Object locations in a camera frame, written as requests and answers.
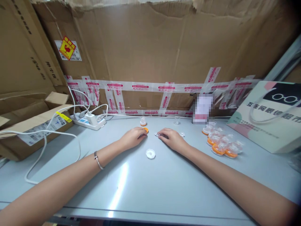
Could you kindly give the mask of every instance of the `white power strip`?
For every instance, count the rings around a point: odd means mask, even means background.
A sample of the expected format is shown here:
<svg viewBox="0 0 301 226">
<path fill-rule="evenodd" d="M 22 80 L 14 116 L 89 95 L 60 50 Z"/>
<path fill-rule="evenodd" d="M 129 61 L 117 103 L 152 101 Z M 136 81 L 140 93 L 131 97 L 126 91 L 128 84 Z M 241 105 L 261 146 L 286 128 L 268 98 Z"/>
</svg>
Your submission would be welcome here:
<svg viewBox="0 0 301 226">
<path fill-rule="evenodd" d="M 89 129 L 93 129 L 93 130 L 99 130 L 101 127 L 103 127 L 107 123 L 105 119 L 102 119 L 98 122 L 97 126 L 93 126 L 88 122 L 86 117 L 83 117 L 80 120 L 76 120 L 74 118 L 74 116 L 71 115 L 70 118 L 73 120 L 74 124 L 77 124 L 79 126 L 83 126 L 83 127 L 89 128 Z"/>
</svg>

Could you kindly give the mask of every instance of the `hand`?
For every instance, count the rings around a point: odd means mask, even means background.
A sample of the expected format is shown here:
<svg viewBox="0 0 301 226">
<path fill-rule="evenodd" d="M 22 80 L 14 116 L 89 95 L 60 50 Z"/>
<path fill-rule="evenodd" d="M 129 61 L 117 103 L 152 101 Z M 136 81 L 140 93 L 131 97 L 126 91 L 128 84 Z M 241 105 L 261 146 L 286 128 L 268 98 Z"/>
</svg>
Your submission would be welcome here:
<svg viewBox="0 0 301 226">
<path fill-rule="evenodd" d="M 168 136 L 168 139 L 164 136 L 158 136 L 158 138 L 167 144 L 171 149 L 180 154 L 189 147 L 189 144 L 175 130 L 164 128 L 159 131 L 158 134 L 164 134 Z"/>
<path fill-rule="evenodd" d="M 127 131 L 119 140 L 118 143 L 121 145 L 123 150 L 136 147 L 141 141 L 147 137 L 146 130 L 141 127 L 135 127 Z"/>
</svg>

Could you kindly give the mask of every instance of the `forearm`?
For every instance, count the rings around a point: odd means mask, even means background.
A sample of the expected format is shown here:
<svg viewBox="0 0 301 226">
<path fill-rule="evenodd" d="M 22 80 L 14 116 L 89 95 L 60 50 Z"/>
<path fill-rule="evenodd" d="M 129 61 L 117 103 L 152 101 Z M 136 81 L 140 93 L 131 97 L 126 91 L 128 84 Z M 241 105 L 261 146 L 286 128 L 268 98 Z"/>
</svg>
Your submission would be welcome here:
<svg viewBox="0 0 301 226">
<path fill-rule="evenodd" d="M 286 225 L 297 205 L 237 170 L 189 146 L 182 153 L 262 226 Z"/>
<path fill-rule="evenodd" d="M 97 155 L 100 165 L 105 167 L 123 151 L 118 142 L 99 150 Z M 61 209 L 99 171 L 94 154 L 60 170 L 3 209 L 0 212 L 2 224 L 41 225 Z"/>
</svg>

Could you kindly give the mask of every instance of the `bracelet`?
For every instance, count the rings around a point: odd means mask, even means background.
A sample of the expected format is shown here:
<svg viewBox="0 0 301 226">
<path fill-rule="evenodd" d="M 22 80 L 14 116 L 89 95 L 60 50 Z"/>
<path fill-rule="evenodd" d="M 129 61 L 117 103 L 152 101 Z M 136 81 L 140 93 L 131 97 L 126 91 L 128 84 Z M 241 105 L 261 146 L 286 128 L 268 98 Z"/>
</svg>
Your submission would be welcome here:
<svg viewBox="0 0 301 226">
<path fill-rule="evenodd" d="M 99 161 L 98 161 L 98 156 L 96 155 L 96 152 L 97 152 L 97 151 L 94 152 L 94 159 L 96 159 L 99 168 L 100 168 L 101 170 L 103 170 L 103 168 L 101 167 L 101 165 L 100 165 L 100 163 L 99 163 Z"/>
</svg>

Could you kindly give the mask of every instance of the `paper shopping bag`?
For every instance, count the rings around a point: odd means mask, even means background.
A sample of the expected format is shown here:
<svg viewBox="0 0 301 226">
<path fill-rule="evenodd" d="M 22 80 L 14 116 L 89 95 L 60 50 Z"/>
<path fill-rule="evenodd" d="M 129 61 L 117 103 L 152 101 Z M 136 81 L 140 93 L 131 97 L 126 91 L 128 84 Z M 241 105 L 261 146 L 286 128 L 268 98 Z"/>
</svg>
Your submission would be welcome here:
<svg viewBox="0 0 301 226">
<path fill-rule="evenodd" d="M 301 84 L 260 81 L 228 126 L 271 153 L 301 146 Z"/>
</svg>

